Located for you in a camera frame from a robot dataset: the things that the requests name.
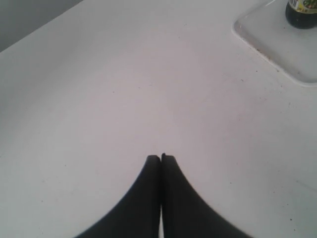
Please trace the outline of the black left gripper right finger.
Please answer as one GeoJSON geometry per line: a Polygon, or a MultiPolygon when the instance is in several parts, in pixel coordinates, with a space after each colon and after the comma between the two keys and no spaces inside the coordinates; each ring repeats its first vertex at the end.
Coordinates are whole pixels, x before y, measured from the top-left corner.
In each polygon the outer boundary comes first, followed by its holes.
{"type": "Polygon", "coordinates": [[[175,157],[162,154],[162,221],[165,238],[246,238],[197,194],[175,157]]]}

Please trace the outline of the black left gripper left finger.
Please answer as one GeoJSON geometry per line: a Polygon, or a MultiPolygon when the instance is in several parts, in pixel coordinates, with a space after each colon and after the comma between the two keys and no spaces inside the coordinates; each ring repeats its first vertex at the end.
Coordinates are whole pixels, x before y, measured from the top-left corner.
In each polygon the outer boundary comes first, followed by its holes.
{"type": "Polygon", "coordinates": [[[157,238],[160,225],[161,161],[146,158],[137,179],[123,198],[80,238],[157,238]]]}

